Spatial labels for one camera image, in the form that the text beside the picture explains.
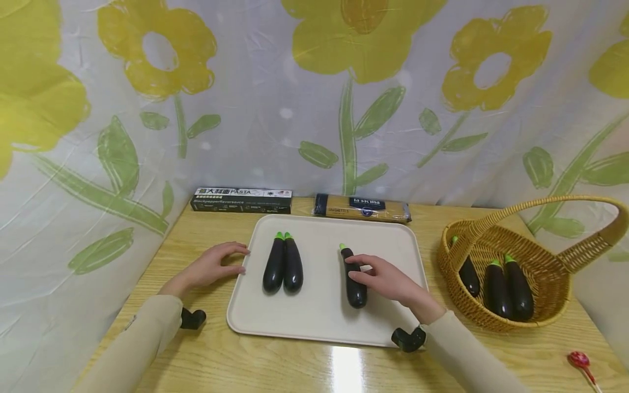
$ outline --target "pasta package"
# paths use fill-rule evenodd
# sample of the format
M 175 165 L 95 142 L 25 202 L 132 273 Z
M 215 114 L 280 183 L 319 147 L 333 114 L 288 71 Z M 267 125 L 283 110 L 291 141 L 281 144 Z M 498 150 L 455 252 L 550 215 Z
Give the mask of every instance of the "pasta package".
M 408 203 L 405 202 L 317 194 L 314 199 L 314 208 L 313 214 L 321 217 L 400 224 L 411 222 L 411 211 Z

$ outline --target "white backdrop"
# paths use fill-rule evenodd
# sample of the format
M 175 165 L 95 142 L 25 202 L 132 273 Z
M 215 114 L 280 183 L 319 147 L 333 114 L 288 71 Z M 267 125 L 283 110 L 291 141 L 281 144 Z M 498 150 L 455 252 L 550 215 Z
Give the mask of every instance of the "white backdrop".
M 0 390 L 68 391 L 198 185 L 629 202 L 625 1 L 4 0 Z M 527 211 L 560 250 L 614 212 Z M 629 242 L 576 294 L 629 365 Z

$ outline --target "lollipop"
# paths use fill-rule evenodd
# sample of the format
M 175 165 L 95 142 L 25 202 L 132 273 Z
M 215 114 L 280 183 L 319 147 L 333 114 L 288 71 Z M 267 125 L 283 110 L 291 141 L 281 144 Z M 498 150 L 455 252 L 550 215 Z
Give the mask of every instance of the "lollipop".
M 583 372 L 586 373 L 588 379 L 592 381 L 592 386 L 594 386 L 596 392 L 603 393 L 599 385 L 596 383 L 594 376 L 589 371 L 589 358 L 585 353 L 578 351 L 570 352 L 570 355 L 568 355 L 568 362 L 570 362 L 576 368 L 580 368 L 581 370 L 583 370 Z

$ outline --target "yellow flower print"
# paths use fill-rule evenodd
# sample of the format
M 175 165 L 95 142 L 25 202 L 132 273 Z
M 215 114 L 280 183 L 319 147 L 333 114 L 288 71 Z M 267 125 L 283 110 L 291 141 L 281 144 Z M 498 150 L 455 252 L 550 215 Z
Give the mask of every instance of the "yellow flower print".
M 292 55 L 304 70 L 333 75 L 346 69 L 360 84 L 397 74 L 411 37 L 447 0 L 282 0 L 303 19 L 292 35 Z
M 45 152 L 90 112 L 85 87 L 57 64 L 57 0 L 2 0 L 0 5 L 0 179 L 13 152 Z
M 445 104 L 452 111 L 499 109 L 513 95 L 518 83 L 533 75 L 546 58 L 552 32 L 541 31 L 548 11 L 544 6 L 509 10 L 502 19 L 472 19 L 454 35 L 450 56 L 457 61 L 443 80 Z M 508 70 L 487 88 L 479 88 L 474 76 L 495 53 L 511 57 Z
M 620 25 L 620 33 L 629 38 L 629 13 Z M 629 40 L 610 46 L 589 71 L 590 83 L 614 98 L 629 98 Z
M 143 41 L 151 32 L 172 45 L 174 69 L 158 69 L 149 62 Z M 149 100 L 161 101 L 179 91 L 197 94 L 214 83 L 206 63 L 216 54 L 216 40 L 188 9 L 168 9 L 165 0 L 115 0 L 98 10 L 98 34 L 112 55 L 124 59 L 133 88 Z

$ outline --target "person's left hand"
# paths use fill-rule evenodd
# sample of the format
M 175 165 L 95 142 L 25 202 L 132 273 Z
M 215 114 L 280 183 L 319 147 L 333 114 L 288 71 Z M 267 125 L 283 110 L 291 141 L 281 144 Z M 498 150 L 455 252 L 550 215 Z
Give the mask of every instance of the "person's left hand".
M 193 288 L 210 285 L 223 277 L 244 273 L 245 268 L 241 265 L 221 264 L 223 258 L 234 253 L 248 255 L 249 250 L 246 245 L 235 241 L 207 249 L 190 266 L 164 284 L 159 294 L 183 298 Z

